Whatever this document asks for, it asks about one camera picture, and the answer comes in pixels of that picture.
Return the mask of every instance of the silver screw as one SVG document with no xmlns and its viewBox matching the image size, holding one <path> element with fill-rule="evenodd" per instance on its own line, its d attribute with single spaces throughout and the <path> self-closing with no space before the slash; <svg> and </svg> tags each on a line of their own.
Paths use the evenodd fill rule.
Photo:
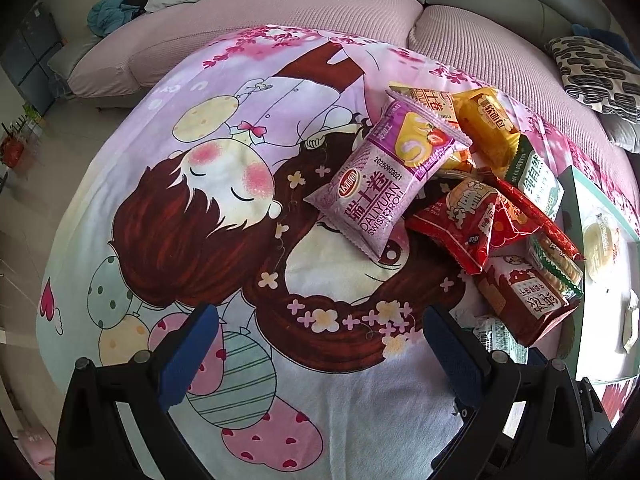
<svg viewBox="0 0 640 480">
<path fill-rule="evenodd" d="M 89 359 L 86 357 L 79 357 L 76 359 L 76 370 L 84 370 L 89 365 Z"/>
<path fill-rule="evenodd" d="M 138 364 L 146 363 L 151 359 L 151 352 L 149 350 L 138 350 L 133 355 L 133 360 Z"/>
<path fill-rule="evenodd" d="M 561 372 L 566 368 L 566 365 L 564 364 L 564 361 L 562 361 L 562 359 L 552 359 L 551 365 L 553 368 L 555 368 L 559 372 Z"/>
<path fill-rule="evenodd" d="M 502 350 L 494 350 L 493 352 L 491 352 L 491 359 L 503 365 L 509 360 L 509 356 L 507 355 L 507 352 L 503 352 Z"/>
</svg>

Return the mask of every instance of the gray cabinet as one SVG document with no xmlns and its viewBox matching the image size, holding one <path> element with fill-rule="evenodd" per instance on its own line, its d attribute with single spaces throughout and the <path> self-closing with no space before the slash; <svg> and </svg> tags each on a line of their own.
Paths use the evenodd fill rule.
<svg viewBox="0 0 640 480">
<path fill-rule="evenodd" d="M 62 42 L 53 17 L 36 6 L 22 20 L 0 56 L 0 65 L 9 80 L 41 115 L 55 101 L 49 89 L 54 75 L 47 61 L 60 48 Z"/>
</svg>

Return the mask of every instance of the tile floor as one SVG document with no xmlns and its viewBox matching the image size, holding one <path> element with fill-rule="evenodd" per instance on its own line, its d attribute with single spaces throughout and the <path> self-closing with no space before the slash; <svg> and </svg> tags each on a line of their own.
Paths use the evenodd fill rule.
<svg viewBox="0 0 640 480">
<path fill-rule="evenodd" d="M 129 113 L 58 101 L 33 155 L 23 156 L 0 194 L 0 365 L 27 420 L 55 439 L 62 393 L 49 377 L 35 337 L 36 306 L 58 223 L 104 141 Z"/>
</svg>

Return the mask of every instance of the yellow snack package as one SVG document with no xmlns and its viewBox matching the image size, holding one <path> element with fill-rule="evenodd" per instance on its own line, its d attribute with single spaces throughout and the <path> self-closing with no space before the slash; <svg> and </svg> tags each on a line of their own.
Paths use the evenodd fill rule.
<svg viewBox="0 0 640 480">
<path fill-rule="evenodd" d="M 498 101 L 495 89 L 478 88 L 451 97 L 460 128 L 487 159 L 495 175 L 503 178 L 518 151 L 520 131 Z"/>
<path fill-rule="evenodd" d="M 447 121 L 451 126 L 460 128 L 456 111 L 453 106 L 453 99 L 448 92 L 440 92 L 438 90 L 430 90 L 427 88 L 414 88 L 404 83 L 390 82 L 389 88 L 399 94 L 406 95 L 421 105 L 430 108 L 440 117 Z M 443 170 L 459 170 L 470 172 L 474 168 L 473 159 L 469 150 L 454 152 L 443 164 Z"/>
</svg>

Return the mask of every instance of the red bow tie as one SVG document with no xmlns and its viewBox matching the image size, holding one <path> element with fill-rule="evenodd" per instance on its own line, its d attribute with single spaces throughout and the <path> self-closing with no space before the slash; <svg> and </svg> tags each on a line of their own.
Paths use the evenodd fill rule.
<svg viewBox="0 0 640 480">
<path fill-rule="evenodd" d="M 238 130 L 249 130 L 256 137 L 261 137 L 267 132 L 267 128 L 265 128 L 264 126 L 253 126 L 252 124 L 249 124 L 247 121 L 242 121 L 238 125 Z"/>
</svg>

